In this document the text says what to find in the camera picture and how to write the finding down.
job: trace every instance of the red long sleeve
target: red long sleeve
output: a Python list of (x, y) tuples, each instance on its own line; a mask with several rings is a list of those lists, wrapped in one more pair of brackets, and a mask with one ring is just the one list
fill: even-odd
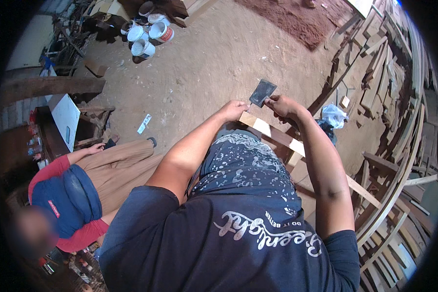
[(29, 198), (29, 204), (33, 204), (32, 195), (35, 185), (43, 180), (56, 177), (61, 175), (65, 170), (70, 167), (70, 161), (68, 160), (66, 155), (60, 156), (56, 160), (52, 161), (49, 165), (41, 169), (36, 175), (33, 177), (31, 182), (29, 183), (29, 188), (27, 189), (27, 196)]
[(102, 219), (94, 220), (78, 229), (70, 238), (59, 238), (57, 247), (65, 252), (79, 251), (95, 242), (109, 229)]

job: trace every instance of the blue vest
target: blue vest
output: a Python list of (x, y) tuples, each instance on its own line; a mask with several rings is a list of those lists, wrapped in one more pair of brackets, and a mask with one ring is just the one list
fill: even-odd
[(75, 164), (58, 177), (38, 182), (32, 198), (33, 205), (49, 210), (57, 218), (60, 238), (70, 238), (83, 225), (102, 217), (96, 188)]

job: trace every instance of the paint bucket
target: paint bucket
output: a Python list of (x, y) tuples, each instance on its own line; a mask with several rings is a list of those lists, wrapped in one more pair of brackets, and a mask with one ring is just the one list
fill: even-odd
[(151, 58), (156, 52), (155, 46), (148, 41), (140, 39), (133, 43), (132, 45), (132, 54), (134, 56), (139, 56), (142, 58)]
[(146, 1), (140, 6), (140, 9), (138, 9), (138, 14), (144, 17), (147, 17), (154, 11), (154, 3), (151, 1)]
[(136, 42), (138, 40), (148, 40), (149, 35), (144, 31), (142, 26), (136, 25), (132, 26), (128, 31), (127, 39), (129, 42)]
[(147, 17), (147, 21), (151, 24), (155, 24), (156, 22), (162, 21), (165, 23), (165, 25), (169, 26), (170, 21), (167, 19), (167, 17), (164, 14), (160, 13), (154, 13)]
[(168, 27), (164, 22), (159, 21), (151, 26), (149, 37), (161, 43), (170, 42), (174, 37), (174, 30)]

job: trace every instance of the white plastic bag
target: white plastic bag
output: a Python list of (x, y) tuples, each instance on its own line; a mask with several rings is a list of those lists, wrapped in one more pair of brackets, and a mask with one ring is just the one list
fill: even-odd
[(344, 126), (344, 120), (348, 119), (347, 114), (333, 104), (324, 106), (321, 116), (321, 119), (333, 126), (334, 129), (341, 129)]

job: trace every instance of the hand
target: hand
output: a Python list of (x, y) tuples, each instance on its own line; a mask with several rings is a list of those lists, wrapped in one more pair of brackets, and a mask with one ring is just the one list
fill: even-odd
[(265, 99), (264, 104), (272, 109), (274, 117), (279, 118), (284, 124), (287, 122), (286, 119), (292, 118), (298, 107), (301, 107), (300, 104), (285, 95), (273, 95)]
[(91, 147), (87, 148), (88, 149), (88, 154), (89, 155), (93, 155), (96, 153), (99, 153), (100, 151), (104, 150), (104, 143), (98, 143), (98, 144), (94, 144)]
[(245, 102), (231, 100), (227, 102), (221, 109), (216, 112), (216, 115), (224, 120), (224, 123), (239, 120), (243, 112), (250, 108)]

